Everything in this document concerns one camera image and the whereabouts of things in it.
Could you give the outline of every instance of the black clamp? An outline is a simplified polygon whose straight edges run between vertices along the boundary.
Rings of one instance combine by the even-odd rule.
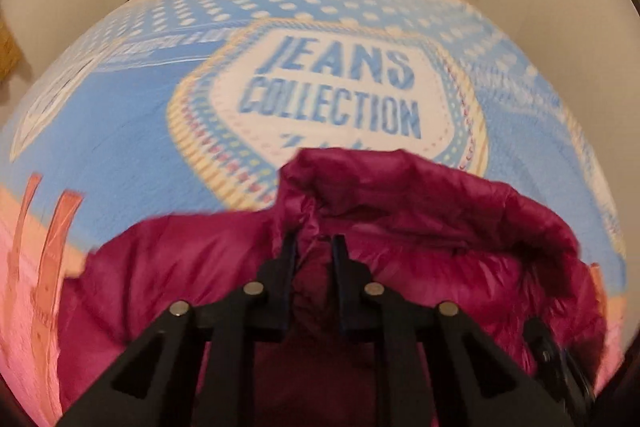
[[[557,396],[457,304],[418,306],[373,282],[369,268],[349,258],[344,236],[332,239],[332,252],[340,328],[348,339],[375,346],[378,427],[429,427],[435,415],[441,427],[574,427]],[[289,235],[281,256],[264,263],[255,281],[213,304],[173,303],[58,427],[252,425],[254,344],[284,339],[295,264]],[[196,403],[206,343],[209,361]]]
[[[296,242],[255,281],[201,307],[174,302],[69,408],[58,427],[241,427],[253,422],[254,343],[280,342],[290,322]],[[210,342],[204,385],[196,385]]]
[[[562,406],[575,427],[587,425],[595,397],[591,383],[571,352],[558,347],[551,331],[538,317],[525,323],[524,339],[538,365],[536,380]]]
[[[429,426],[434,409],[441,427],[572,425],[455,303],[428,308],[407,302],[349,259],[343,236],[334,237],[332,248],[342,331],[376,346],[378,427]]]

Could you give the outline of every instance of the padded fabric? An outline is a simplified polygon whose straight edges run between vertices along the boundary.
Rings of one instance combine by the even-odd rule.
[[[556,214],[502,183],[406,152],[303,150],[280,173],[276,203],[254,213],[140,223],[65,282],[60,396],[68,407],[126,344],[179,299],[219,300],[252,280],[297,231],[292,333],[258,346],[259,426],[372,426],[369,346],[340,338],[328,238],[374,280],[428,306],[451,300],[527,372],[524,322],[540,317],[593,379],[606,322],[578,242]]]

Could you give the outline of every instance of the orange printed shape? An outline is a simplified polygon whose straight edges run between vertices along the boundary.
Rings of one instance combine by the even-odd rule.
[[[42,248],[38,283],[31,293],[33,302],[31,350],[40,387],[42,413],[51,424],[57,419],[59,402],[58,397],[51,396],[49,392],[49,368],[52,362],[50,346],[55,340],[55,312],[60,281],[63,277],[61,269],[66,236],[81,203],[82,196],[78,192],[65,190],[60,196]]]
[[[598,263],[593,263],[589,267],[593,285],[596,286],[596,300],[598,301],[598,311],[603,317],[607,317],[607,291],[604,287],[602,270]]]
[[[42,175],[34,172],[27,181],[20,213],[15,225],[14,240],[11,250],[7,256],[7,277],[4,287],[4,307],[2,309],[2,336],[0,337],[0,349],[4,354],[6,363],[9,364],[10,343],[9,334],[11,332],[11,322],[14,317],[15,299],[17,297],[17,285],[20,280],[20,251],[22,247],[22,231],[24,230],[24,220],[27,217],[31,201],[36,193],[38,185],[42,181]]]

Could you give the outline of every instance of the blue lettering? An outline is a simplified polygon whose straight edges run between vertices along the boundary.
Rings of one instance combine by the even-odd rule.
[[[262,104],[260,104],[260,114],[271,116],[276,112],[279,106],[280,96],[282,95],[282,87],[286,80],[283,78],[274,78],[262,96]]]
[[[282,94],[282,98],[280,99],[280,114],[281,118],[291,118],[291,113],[288,111],[289,104],[291,103],[291,99],[293,98],[293,93],[298,87],[297,80],[290,80],[287,82],[287,86],[284,88],[284,92]]]
[[[340,111],[340,99],[342,97],[346,100],[351,100],[351,93],[343,87],[335,90],[334,103],[331,105],[331,123],[334,125],[344,125],[349,120],[349,115],[345,112],[338,115]]]
[[[377,95],[371,95],[371,122],[369,123],[370,131],[378,130],[378,105],[380,104],[380,99]]]
[[[313,55],[314,52],[306,47],[309,42],[318,42],[318,39],[302,37],[298,41],[298,45],[293,49],[289,58],[282,63],[283,70],[303,70],[305,67],[296,62],[302,55]]]
[[[387,134],[398,133],[398,102],[390,96],[382,99],[382,130]]]
[[[389,77],[389,83],[391,83],[392,86],[403,90],[414,87],[414,70],[411,69],[409,64],[405,64],[405,62],[409,61],[409,58],[401,52],[386,52],[386,56],[396,66],[400,66],[402,68],[402,73],[404,73],[404,78],[400,81],[398,70],[396,68],[388,68],[388,70],[386,70],[386,75]]]
[[[313,73],[324,73],[324,68],[330,68],[330,74],[333,76],[342,76],[344,69],[342,64],[342,43],[338,41],[332,42],[327,50],[320,55],[316,63],[311,67]]]
[[[414,132],[414,136],[418,139],[422,138],[420,132],[420,114],[418,113],[418,103],[415,100],[411,102],[411,110],[404,100],[400,100],[400,132],[402,136],[409,136],[409,127]]]
[[[287,139],[287,141],[284,142],[284,145],[282,146],[283,149],[296,147],[300,142],[302,142],[303,139],[305,139],[305,137],[301,136],[300,134],[281,134],[280,138]]]
[[[306,120],[304,111],[306,98],[309,96],[309,88],[311,88],[311,84],[309,84],[308,82],[302,84],[302,92],[300,93],[300,99],[298,100],[298,110],[296,111],[296,120]]]
[[[316,107],[314,108],[314,115],[311,120],[324,123],[326,118],[321,114],[322,106],[329,105],[329,101],[324,97],[325,91],[331,91],[333,87],[327,86],[326,84],[320,84],[318,86],[318,93],[316,94]]]
[[[284,37],[284,39],[282,39],[282,42],[280,43],[280,46],[276,49],[276,52],[273,55],[271,55],[271,57],[263,65],[261,65],[257,70],[255,70],[255,72],[260,74],[265,74],[273,70],[273,67],[276,65],[276,62],[282,58],[282,55],[284,55],[284,52],[287,51],[287,49],[289,49],[289,46],[291,45],[292,42],[293,42],[293,37],[289,35]]]
[[[249,83],[246,85],[246,89],[244,90],[244,94],[240,99],[240,103],[238,104],[239,112],[253,112],[257,109],[257,106],[260,102],[257,100],[252,101],[251,97],[254,93],[255,87],[264,87],[266,84],[266,78],[264,76],[254,76]]]
[[[362,143],[362,140],[360,138],[358,138],[350,148],[353,149],[353,150],[356,150],[356,151],[361,151],[361,150],[370,151],[371,150],[371,147],[364,147],[364,143]]]
[[[351,61],[350,78],[360,80],[362,78],[362,65],[367,63],[373,80],[377,84],[382,84],[382,52],[380,48],[372,48],[369,55],[362,44],[353,47],[353,60]]]
[[[356,129],[362,129],[362,117],[364,116],[364,101],[369,98],[368,92],[354,91],[356,96]]]

